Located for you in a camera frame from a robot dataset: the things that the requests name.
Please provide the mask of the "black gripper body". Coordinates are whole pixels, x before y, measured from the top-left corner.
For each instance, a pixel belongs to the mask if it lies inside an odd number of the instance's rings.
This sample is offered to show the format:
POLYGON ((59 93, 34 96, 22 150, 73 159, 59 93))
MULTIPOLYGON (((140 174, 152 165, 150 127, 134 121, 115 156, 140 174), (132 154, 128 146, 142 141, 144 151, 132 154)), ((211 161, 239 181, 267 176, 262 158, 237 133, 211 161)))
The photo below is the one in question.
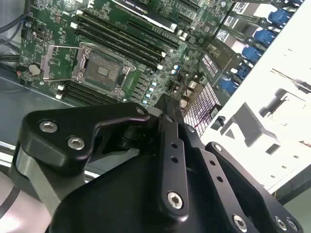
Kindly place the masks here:
POLYGON ((160 135, 159 154, 144 152, 69 194, 51 233, 183 233, 189 218, 184 142, 160 135))

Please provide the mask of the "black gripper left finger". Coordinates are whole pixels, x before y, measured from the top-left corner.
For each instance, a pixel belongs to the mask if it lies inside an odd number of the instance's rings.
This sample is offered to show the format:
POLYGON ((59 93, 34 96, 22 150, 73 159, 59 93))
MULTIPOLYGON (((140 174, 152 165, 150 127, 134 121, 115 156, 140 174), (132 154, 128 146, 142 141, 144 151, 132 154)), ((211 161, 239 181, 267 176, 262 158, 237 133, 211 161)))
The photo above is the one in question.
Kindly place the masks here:
POLYGON ((159 154, 160 135, 178 128, 173 99, 35 111, 22 121, 14 162, 54 216, 73 191, 144 152, 159 154))

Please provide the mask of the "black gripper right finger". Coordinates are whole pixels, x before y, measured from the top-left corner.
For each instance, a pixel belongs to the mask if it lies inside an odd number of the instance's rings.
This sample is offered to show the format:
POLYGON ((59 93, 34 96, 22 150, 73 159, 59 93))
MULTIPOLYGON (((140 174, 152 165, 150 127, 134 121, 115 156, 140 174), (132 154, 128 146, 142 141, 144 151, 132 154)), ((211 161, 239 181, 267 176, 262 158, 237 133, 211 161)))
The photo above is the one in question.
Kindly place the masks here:
POLYGON ((303 227, 229 152, 204 145, 172 101, 184 142, 189 191, 185 233, 301 233, 303 227))

